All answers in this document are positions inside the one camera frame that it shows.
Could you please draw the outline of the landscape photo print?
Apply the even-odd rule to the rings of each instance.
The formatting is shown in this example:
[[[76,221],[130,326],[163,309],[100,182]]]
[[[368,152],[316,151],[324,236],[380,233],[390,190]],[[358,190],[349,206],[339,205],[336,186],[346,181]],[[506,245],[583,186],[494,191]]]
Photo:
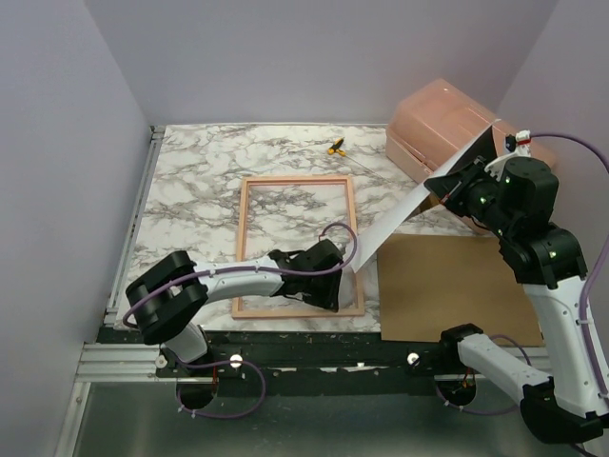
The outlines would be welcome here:
[[[456,168],[458,162],[463,159],[468,151],[474,146],[477,140],[481,140],[485,134],[493,139],[492,128],[500,121],[495,119],[485,126],[485,128],[472,140],[466,143],[461,149],[455,152],[443,165],[436,169],[431,178],[442,177]],[[353,255],[349,262],[349,267],[358,272],[364,264],[372,257],[383,242],[404,222],[415,209],[430,195],[430,191],[424,183],[418,184],[407,195],[404,196],[396,205],[387,210],[369,228],[357,236],[357,242],[348,244],[348,251]]]

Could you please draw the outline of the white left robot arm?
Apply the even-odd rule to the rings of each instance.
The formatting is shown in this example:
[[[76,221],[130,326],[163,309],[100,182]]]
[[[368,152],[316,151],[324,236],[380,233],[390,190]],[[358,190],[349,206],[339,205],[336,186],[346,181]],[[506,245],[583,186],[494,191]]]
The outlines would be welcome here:
[[[163,345],[191,376],[210,367],[207,338],[193,323],[205,305],[249,296],[301,298],[313,307],[336,312],[343,256],[323,239],[306,250],[272,250],[250,261],[196,263],[177,250],[156,263],[126,289],[129,309],[123,323],[139,330],[148,346]]]

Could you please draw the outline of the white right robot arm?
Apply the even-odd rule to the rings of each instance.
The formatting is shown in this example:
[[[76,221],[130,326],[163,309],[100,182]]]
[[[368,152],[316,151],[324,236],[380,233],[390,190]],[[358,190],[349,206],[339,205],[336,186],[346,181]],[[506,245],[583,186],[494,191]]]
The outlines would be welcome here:
[[[448,210],[498,237],[503,261],[534,307],[552,371],[528,366],[472,324],[442,332],[440,366],[482,374],[517,404],[530,432],[545,444],[599,438],[608,428],[608,405],[596,377],[608,366],[589,358],[599,340],[580,299],[587,277],[580,243],[550,220],[557,176],[531,157],[508,159],[499,175],[477,158],[424,185]]]

